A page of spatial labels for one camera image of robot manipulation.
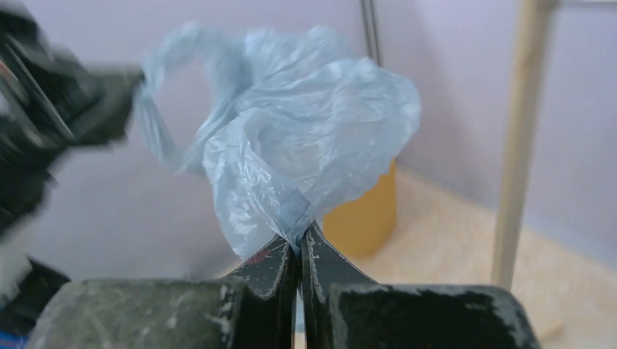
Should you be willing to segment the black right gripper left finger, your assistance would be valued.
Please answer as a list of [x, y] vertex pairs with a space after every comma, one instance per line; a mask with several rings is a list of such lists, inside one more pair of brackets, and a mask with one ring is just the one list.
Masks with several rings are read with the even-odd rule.
[[64, 285], [29, 348], [291, 348], [297, 269], [280, 237], [222, 278]]

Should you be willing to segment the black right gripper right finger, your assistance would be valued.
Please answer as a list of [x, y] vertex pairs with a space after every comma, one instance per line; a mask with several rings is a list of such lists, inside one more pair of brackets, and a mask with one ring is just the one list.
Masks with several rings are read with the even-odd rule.
[[378, 283], [316, 224], [300, 247], [308, 348], [540, 347], [524, 308], [505, 289]]

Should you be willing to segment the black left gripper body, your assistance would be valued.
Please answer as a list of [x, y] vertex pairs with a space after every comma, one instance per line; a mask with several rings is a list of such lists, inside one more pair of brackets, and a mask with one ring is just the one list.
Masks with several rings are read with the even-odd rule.
[[143, 71], [82, 65], [48, 45], [31, 13], [1, 6], [1, 232], [33, 214], [49, 169], [69, 148], [122, 139]]

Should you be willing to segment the light blue plastic trash bag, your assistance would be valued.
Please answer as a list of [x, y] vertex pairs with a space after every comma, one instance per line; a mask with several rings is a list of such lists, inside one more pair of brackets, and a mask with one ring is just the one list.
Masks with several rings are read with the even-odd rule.
[[[154, 95], [193, 58], [205, 62], [215, 102], [179, 149]], [[175, 171], [210, 181], [220, 229], [242, 259], [274, 236], [298, 251], [313, 221], [388, 172], [421, 121], [414, 83], [355, 55], [327, 27], [228, 36], [188, 23], [143, 71], [133, 109], [146, 145]]]

